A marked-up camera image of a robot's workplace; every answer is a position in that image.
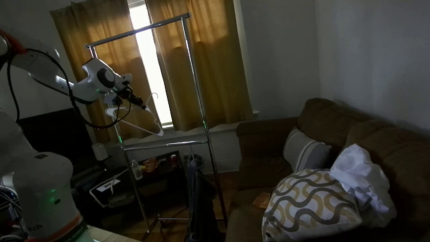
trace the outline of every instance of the patterned pillow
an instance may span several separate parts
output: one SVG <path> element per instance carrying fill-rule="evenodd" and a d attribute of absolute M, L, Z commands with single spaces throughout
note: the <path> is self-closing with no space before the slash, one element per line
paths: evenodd
<path fill-rule="evenodd" d="M 263 240 L 301 240 L 357 227 L 355 197 L 329 170 L 302 169 L 279 181 L 262 220 Z"/>

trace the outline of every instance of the curtain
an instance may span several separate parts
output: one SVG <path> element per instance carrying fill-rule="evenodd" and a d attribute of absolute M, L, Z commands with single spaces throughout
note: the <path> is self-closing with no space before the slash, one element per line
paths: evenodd
<path fill-rule="evenodd" d="M 150 20 L 189 13 L 189 32 L 208 126 L 251 116 L 231 0 L 146 0 Z M 154 29 L 157 53 L 177 128 L 201 124 L 180 22 Z"/>
<path fill-rule="evenodd" d="M 91 57 L 86 48 L 87 42 L 133 29 L 126 0 L 87 0 L 77 3 L 72 2 L 70 6 L 52 10 L 51 16 L 77 79 L 86 76 L 82 64 Z M 142 96 L 142 99 L 150 95 L 134 34 L 98 45 L 97 53 L 99 59 L 111 65 L 118 73 L 133 75 L 130 85 L 136 95 Z M 106 124 L 111 122 L 111 118 L 105 114 L 105 107 L 102 102 L 87 106 L 93 123 Z M 157 131 L 153 119 L 154 116 L 152 116 L 150 112 L 134 107 L 125 120 Z M 124 138 L 142 137 L 146 134 L 124 122 L 120 122 L 118 127 Z M 97 139 L 101 142 L 114 141 L 117 138 L 113 127 L 95 128 L 94 131 Z"/>

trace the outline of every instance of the tv screen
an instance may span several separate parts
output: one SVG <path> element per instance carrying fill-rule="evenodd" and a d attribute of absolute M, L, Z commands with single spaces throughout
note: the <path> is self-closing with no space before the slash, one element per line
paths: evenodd
<path fill-rule="evenodd" d="M 36 150 L 66 155 L 74 174 L 95 165 L 91 138 L 74 108 L 21 118 L 17 123 Z"/>

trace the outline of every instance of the white cloth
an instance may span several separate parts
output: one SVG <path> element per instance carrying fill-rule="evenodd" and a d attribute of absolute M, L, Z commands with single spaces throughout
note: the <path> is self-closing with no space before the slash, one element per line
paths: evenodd
<path fill-rule="evenodd" d="M 356 197 L 364 225 L 384 227 L 396 216 L 387 176 L 357 143 L 339 154 L 329 173 Z"/>

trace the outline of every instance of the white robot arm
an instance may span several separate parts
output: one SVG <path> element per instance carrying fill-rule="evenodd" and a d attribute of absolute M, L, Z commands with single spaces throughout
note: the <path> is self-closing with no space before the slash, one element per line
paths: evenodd
<path fill-rule="evenodd" d="M 59 57 L 55 50 L 25 48 L 21 37 L 19 40 L 0 28 L 0 68 L 5 63 L 20 67 L 39 83 L 66 95 L 74 95 L 83 103 L 94 102 L 103 94 L 114 91 L 145 108 L 142 99 L 133 95 L 129 87 L 130 75 L 118 75 L 101 59 L 93 57 L 85 63 L 83 69 L 87 76 L 72 83 L 58 75 L 58 65 L 52 61 Z M 70 159 L 55 153 L 35 150 L 20 126 L 1 108 L 0 126 L 0 188 L 16 190 L 28 232 L 27 240 L 91 240 L 85 232 L 82 216 L 71 196 Z"/>
<path fill-rule="evenodd" d="M 23 45 L 25 40 L 28 45 L 36 45 L 38 49 Z M 133 94 L 129 87 L 132 75 L 120 75 L 103 60 L 93 57 L 86 61 L 82 68 L 87 76 L 79 81 L 68 81 L 59 75 L 59 67 L 55 61 L 59 55 L 55 49 L 46 46 L 35 38 L 24 33 L 11 36 L 0 28 L 0 68 L 13 55 L 12 65 L 25 69 L 32 79 L 54 88 L 66 95 L 71 95 L 82 102 L 91 103 L 102 98 L 106 92 L 113 91 L 120 98 L 128 99 L 133 104 L 145 108 L 144 100 Z"/>

